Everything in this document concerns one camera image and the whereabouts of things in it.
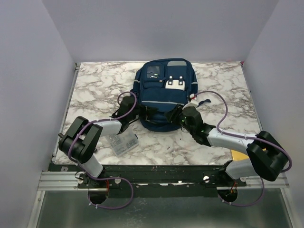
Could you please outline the navy blue student backpack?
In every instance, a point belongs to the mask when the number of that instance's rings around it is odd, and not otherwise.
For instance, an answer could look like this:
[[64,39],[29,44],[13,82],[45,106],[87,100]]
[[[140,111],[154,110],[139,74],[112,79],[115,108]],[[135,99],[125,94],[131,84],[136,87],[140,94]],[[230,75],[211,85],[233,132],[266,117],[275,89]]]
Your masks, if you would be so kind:
[[183,58],[158,59],[145,63],[136,73],[132,92],[146,108],[139,120],[153,132],[171,132],[179,127],[169,123],[165,113],[176,105],[186,105],[198,92],[198,82],[191,62]]

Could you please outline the yellow notebook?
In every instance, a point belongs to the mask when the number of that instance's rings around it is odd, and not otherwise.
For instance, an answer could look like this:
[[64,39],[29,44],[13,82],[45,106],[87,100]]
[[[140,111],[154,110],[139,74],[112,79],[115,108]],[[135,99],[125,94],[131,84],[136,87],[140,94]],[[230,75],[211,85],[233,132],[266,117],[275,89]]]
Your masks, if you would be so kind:
[[250,161],[250,158],[247,154],[244,154],[242,152],[238,152],[235,150],[230,150],[232,161],[238,162],[238,161]]

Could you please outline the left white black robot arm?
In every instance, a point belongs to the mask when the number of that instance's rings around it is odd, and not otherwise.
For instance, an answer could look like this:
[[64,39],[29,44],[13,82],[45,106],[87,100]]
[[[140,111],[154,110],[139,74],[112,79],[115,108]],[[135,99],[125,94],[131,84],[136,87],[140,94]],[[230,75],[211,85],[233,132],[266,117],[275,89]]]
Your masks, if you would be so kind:
[[121,134],[139,117],[150,117],[157,111],[157,108],[139,104],[136,98],[126,96],[118,110],[107,119],[89,121],[77,117],[65,134],[58,134],[58,148],[88,174],[94,187],[102,187],[105,183],[103,166],[94,155],[100,137]]

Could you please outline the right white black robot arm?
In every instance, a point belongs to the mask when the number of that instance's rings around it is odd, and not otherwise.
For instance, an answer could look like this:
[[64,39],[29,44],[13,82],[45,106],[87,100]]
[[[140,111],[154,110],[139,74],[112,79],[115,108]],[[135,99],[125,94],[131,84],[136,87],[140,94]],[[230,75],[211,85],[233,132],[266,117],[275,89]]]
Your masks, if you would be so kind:
[[177,105],[165,113],[165,117],[169,123],[187,130],[198,144],[227,148],[248,156],[248,159],[230,161],[224,165],[224,171],[218,175],[219,182],[224,186],[249,176],[275,181],[289,162],[286,152],[269,132],[246,135],[219,131],[215,126],[203,122],[193,106],[184,108]]

